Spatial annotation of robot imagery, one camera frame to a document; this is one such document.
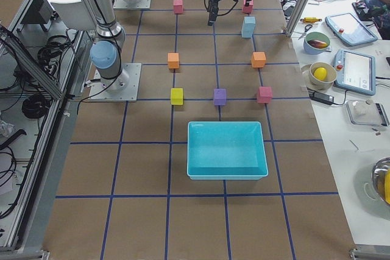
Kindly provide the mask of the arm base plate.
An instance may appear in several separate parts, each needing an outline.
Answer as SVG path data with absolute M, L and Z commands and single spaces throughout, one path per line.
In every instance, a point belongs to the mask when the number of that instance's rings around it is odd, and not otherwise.
M 108 89 L 110 82 L 103 79 L 90 87 L 89 100 L 93 102 L 135 102 L 141 76 L 141 63 L 122 63 L 122 74 Z
M 115 10 L 144 10 L 150 9 L 151 0 L 114 0 Z

